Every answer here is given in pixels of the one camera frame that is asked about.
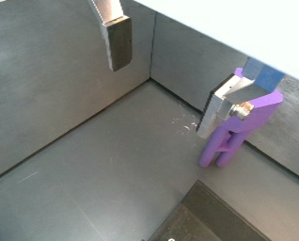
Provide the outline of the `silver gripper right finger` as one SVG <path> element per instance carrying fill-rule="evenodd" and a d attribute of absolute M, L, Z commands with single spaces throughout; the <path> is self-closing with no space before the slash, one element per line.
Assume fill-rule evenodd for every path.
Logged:
<path fill-rule="evenodd" d="M 243 68 L 210 93 L 198 129 L 199 136 L 209 138 L 221 122 L 231 116 L 246 118 L 251 109 L 245 104 L 269 95 L 285 76 L 283 72 L 250 57 Z"/>

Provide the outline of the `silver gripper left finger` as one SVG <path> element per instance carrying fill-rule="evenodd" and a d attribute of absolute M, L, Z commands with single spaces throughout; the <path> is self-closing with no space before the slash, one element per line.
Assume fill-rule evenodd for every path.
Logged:
<path fill-rule="evenodd" d="M 89 0 L 106 42 L 110 69 L 117 72 L 133 60 L 133 19 L 119 0 Z"/>

